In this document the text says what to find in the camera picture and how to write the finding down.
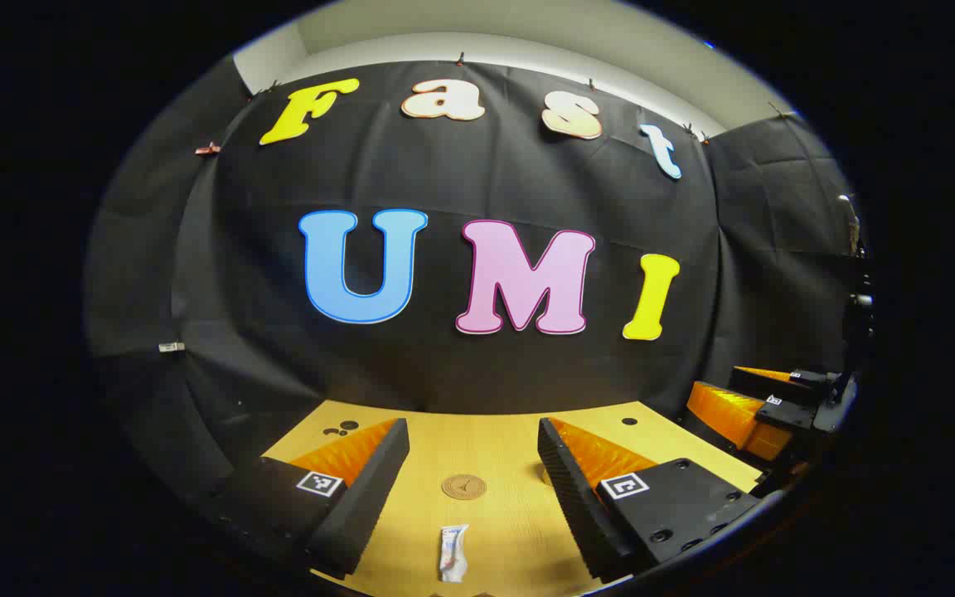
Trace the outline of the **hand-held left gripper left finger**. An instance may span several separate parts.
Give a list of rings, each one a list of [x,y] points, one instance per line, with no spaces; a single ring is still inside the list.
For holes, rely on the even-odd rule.
[[[283,568],[342,580],[355,574],[408,458],[402,417],[291,461],[261,457],[210,491],[210,521]]]

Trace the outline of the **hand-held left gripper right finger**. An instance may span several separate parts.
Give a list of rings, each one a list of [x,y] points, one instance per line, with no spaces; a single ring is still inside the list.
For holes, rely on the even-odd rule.
[[[591,577],[670,570],[764,514],[762,499],[687,458],[656,464],[542,417],[537,450]]]

